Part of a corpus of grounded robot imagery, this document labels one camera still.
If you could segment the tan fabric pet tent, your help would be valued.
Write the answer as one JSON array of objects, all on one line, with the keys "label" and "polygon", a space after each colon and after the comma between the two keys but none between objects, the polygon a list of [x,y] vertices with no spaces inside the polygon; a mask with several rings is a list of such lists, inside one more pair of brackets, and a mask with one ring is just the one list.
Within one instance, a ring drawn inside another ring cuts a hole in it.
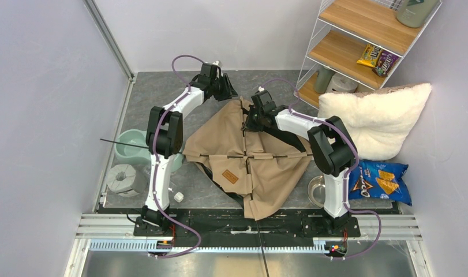
[{"label": "tan fabric pet tent", "polygon": [[266,132],[242,130],[251,102],[227,102],[186,141],[184,155],[225,193],[241,198],[244,216],[261,220],[282,207],[313,159]]}]

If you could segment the long black tent pole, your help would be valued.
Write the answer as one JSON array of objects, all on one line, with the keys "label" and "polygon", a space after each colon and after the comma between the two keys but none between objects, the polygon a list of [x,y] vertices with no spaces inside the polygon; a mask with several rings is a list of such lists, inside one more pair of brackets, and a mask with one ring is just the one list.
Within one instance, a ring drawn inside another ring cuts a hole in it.
[{"label": "long black tent pole", "polygon": [[[242,127],[247,117],[247,111],[252,103],[244,98],[241,98],[240,105],[241,111],[243,112]],[[243,149],[244,154],[252,155],[261,158],[266,155],[262,138],[263,134],[260,132],[248,132],[243,130]],[[257,238],[259,240],[261,255],[264,263],[265,275],[269,276],[268,265],[266,261],[264,242],[260,232],[260,225],[258,221],[268,216],[267,209],[264,208],[263,197],[265,195],[263,183],[261,181],[261,160],[255,158],[245,158],[246,163],[246,174],[248,176],[249,186],[248,194],[244,197],[245,215],[247,218],[254,219],[257,229]]]}]

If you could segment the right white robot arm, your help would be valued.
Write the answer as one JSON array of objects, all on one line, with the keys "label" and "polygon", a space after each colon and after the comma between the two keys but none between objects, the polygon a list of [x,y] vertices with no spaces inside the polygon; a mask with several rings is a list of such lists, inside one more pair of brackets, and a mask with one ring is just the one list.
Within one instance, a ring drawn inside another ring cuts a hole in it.
[{"label": "right white robot arm", "polygon": [[343,183],[357,158],[355,145],[339,117],[328,119],[299,113],[286,105],[276,105],[263,87],[252,96],[244,129],[265,132],[299,151],[305,150],[301,139],[308,141],[316,166],[324,174],[323,231],[336,236],[345,229],[342,218],[349,208]]}]

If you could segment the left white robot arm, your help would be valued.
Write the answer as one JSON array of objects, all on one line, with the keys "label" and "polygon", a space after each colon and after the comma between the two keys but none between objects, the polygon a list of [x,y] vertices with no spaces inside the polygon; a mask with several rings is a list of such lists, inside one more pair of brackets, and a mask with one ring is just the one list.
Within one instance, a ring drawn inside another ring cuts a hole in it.
[{"label": "left white robot arm", "polygon": [[174,159],[183,145],[184,118],[209,98],[217,101],[238,96],[222,63],[203,62],[199,74],[186,83],[184,91],[171,103],[154,106],[149,113],[146,144],[151,159],[149,191],[140,219],[158,236],[165,235],[170,220],[165,216],[170,204],[169,184]]}]

